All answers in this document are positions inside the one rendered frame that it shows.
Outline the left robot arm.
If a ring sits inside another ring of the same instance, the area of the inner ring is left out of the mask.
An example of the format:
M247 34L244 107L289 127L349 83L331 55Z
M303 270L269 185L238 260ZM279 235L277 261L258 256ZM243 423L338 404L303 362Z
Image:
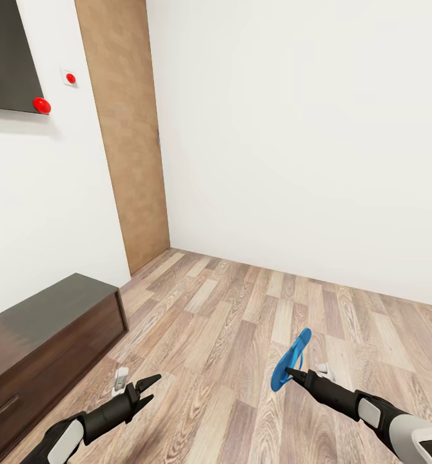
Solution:
M127 376L128 367L116 370L110 401L89 414L82 411L57 422L46 431L42 442L20 464L67 464L81 440L88 446L122 422L129 424L133 416L154 398L152 394L141 399L141 393L156 383L161 375L139 380L135 387L131 382L124 389Z

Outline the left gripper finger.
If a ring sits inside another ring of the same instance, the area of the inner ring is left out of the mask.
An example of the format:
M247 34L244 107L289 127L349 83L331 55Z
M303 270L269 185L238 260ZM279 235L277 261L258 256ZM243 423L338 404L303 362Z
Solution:
M139 400L141 399L141 393L144 392L147 388L150 388L154 383L156 383L161 378L160 374L147 377L143 380L139 380L135 385L135 391L137 392Z
M145 398L142 398L139 400L139 402L137 403L137 407L136 407L136 410L134 412L134 416L140 411L142 410L143 407L145 407L152 399L154 398L154 394L150 395L150 396L147 396Z

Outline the sandal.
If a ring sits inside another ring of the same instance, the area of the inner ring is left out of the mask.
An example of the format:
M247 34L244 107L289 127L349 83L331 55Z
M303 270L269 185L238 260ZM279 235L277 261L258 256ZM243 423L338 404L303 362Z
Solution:
M274 392L277 392L281 389L281 387L288 383L291 380L290 374L288 374L285 369L292 368L296 364L298 357L301 354L300 358L300 370L303 364L303 353L302 351L307 346L308 342L311 339L311 330L309 328L305 328L303 332L300 333L300 336L294 342L294 344L290 347L290 350L284 355L284 357L279 361L277 364L273 376L271 377L271 389Z

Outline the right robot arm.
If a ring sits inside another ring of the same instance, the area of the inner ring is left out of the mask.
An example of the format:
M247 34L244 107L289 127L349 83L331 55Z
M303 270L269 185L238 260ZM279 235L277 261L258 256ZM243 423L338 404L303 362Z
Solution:
M381 397L361 390L349 391L337 381L328 363L317 365L319 373L286 368L297 384L317 402L327 405L356 422L368 424L377 438L403 464L432 464L432 423L397 409Z

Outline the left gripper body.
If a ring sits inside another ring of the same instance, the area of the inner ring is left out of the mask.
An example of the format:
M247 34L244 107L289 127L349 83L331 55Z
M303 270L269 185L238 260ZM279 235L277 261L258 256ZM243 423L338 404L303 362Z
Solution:
M138 402L137 392L131 382L126 385L122 394L102 404L100 408L103 411L104 420L106 419L105 432L103 434L106 434L124 421L126 424L129 424L132 421Z

